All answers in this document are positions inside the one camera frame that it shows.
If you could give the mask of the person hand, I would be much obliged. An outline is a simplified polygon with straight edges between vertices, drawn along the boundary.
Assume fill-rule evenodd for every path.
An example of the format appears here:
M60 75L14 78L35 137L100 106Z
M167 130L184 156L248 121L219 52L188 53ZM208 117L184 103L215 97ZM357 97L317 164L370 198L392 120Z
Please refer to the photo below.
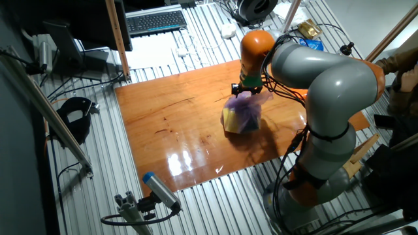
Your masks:
M401 77L400 91L403 93L410 93L414 90L418 83L418 65L415 65L412 70L405 72Z

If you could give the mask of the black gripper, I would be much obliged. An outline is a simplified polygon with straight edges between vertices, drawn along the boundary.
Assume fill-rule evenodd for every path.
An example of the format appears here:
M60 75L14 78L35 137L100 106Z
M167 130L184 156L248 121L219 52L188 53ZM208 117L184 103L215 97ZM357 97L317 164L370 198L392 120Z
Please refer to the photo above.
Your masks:
M255 95L261 92L262 87L245 87L242 84L231 84L231 94L233 97L238 98L239 94L249 91L251 94L244 95L244 97L250 97L251 95Z

